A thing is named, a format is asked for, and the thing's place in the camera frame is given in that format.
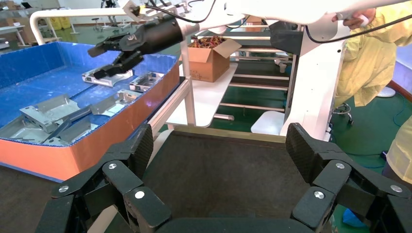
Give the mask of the person's bare hand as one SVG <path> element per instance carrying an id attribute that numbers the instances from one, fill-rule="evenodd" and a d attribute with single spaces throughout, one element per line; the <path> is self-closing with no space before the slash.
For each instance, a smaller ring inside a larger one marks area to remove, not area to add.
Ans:
<path id="1" fill-rule="evenodd" d="M 338 20 L 343 20 L 343 25 L 347 26 L 349 29 L 357 29 L 365 27 L 367 24 L 373 21 L 376 16 L 376 8 L 369 8 L 365 10 L 359 10 L 351 12 L 351 16 L 348 13 L 344 13 L 347 16 L 345 19 L 339 18 L 339 14 L 336 14 L 331 21 L 336 22 Z"/>

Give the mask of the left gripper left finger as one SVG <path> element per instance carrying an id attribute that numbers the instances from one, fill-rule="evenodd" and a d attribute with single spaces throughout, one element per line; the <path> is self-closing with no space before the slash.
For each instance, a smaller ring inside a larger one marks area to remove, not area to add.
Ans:
<path id="1" fill-rule="evenodd" d="M 152 128 L 113 144 L 91 168 L 51 192 L 38 233 L 85 233 L 96 217 L 114 206 L 135 233 L 154 233 L 171 218 L 170 209 L 142 181 L 154 148 Z"/>

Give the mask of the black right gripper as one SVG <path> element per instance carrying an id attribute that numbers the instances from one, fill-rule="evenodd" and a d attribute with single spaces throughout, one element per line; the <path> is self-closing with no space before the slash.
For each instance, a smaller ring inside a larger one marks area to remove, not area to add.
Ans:
<path id="1" fill-rule="evenodd" d="M 176 18 L 165 17 L 145 23 L 130 34 L 112 35 L 90 48 L 90 57 L 97 57 L 107 51 L 121 51 L 120 40 L 126 37 L 126 50 L 121 52 L 113 63 L 94 71 L 96 79 L 123 74 L 143 61 L 143 55 L 160 52 L 184 40 Z"/>

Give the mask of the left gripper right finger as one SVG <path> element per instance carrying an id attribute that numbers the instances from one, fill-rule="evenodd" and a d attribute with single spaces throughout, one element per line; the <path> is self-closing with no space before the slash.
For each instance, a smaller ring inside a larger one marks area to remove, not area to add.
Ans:
<path id="1" fill-rule="evenodd" d="M 319 233 L 341 205 L 372 233 L 411 232 L 412 193 L 406 186 L 359 165 L 336 144 L 311 137 L 299 123 L 288 126 L 285 144 L 310 185 L 292 219 Z"/>

